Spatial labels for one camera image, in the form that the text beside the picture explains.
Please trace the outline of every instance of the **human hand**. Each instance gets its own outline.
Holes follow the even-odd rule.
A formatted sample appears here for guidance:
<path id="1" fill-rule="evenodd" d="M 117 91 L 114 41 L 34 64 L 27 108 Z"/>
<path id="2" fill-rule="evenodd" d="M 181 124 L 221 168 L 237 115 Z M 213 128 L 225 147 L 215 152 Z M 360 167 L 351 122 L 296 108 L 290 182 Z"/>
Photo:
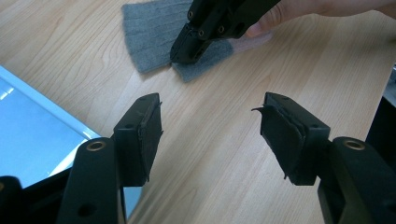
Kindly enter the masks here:
<path id="1" fill-rule="evenodd" d="M 329 17 L 344 17 L 378 10 L 396 19 L 396 0 L 281 0 L 258 22 L 247 29 L 247 36 L 256 36 L 269 31 L 284 21 L 319 14 Z"/>

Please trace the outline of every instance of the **finger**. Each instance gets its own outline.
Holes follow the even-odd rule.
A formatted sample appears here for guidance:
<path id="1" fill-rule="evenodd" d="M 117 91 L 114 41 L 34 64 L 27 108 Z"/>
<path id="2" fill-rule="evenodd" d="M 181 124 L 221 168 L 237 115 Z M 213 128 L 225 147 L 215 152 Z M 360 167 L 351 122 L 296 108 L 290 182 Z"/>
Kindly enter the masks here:
<path id="1" fill-rule="evenodd" d="M 247 29 L 247 36 L 256 36 L 268 32 L 280 23 L 313 13 L 315 7 L 310 1 L 284 0 L 265 13 L 258 22 Z"/>

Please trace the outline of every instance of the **light wood tabletop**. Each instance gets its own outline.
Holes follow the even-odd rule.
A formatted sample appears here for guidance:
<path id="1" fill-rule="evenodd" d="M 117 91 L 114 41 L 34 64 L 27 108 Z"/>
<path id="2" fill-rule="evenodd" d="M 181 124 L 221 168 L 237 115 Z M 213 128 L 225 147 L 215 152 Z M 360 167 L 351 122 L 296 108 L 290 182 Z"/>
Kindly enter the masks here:
<path id="1" fill-rule="evenodd" d="M 2 0 L 0 64 L 102 136 L 138 97 L 160 94 L 164 133 L 132 223 L 323 222 L 318 185 L 283 179 L 250 110 L 267 91 L 284 94 L 331 139 L 364 140 L 395 63 L 396 21 L 304 16 L 183 83 L 170 66 L 135 70 L 120 10 L 133 2 Z"/>

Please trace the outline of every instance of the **gray cloth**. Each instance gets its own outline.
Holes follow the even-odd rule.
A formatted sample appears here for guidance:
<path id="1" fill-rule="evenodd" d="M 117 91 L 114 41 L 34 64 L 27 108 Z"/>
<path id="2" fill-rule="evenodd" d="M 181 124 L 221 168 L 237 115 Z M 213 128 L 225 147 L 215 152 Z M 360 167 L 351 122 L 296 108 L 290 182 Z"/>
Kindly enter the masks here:
<path id="1" fill-rule="evenodd" d="M 170 50 L 187 20 L 192 0 L 161 0 L 122 7 L 125 43 L 140 73 L 169 65 Z M 233 54 L 230 42 L 214 42 L 195 64 L 172 66 L 188 82 Z"/>

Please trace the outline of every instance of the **wooden table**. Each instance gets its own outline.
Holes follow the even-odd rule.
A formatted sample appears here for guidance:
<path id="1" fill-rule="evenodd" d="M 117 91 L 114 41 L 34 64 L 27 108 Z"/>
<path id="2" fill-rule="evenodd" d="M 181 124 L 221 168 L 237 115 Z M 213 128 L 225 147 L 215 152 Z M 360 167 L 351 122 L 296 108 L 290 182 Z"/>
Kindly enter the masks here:
<path id="1" fill-rule="evenodd" d="M 331 139 L 365 139 L 395 62 L 396 21 L 305 16 L 186 84 L 171 67 L 134 69 L 120 12 L 132 2 L 3 0 L 0 64 L 103 136 L 135 99 L 160 93 L 164 133 L 133 223 L 323 222 L 317 186 L 283 179 L 250 109 L 277 92 L 332 127 Z"/>

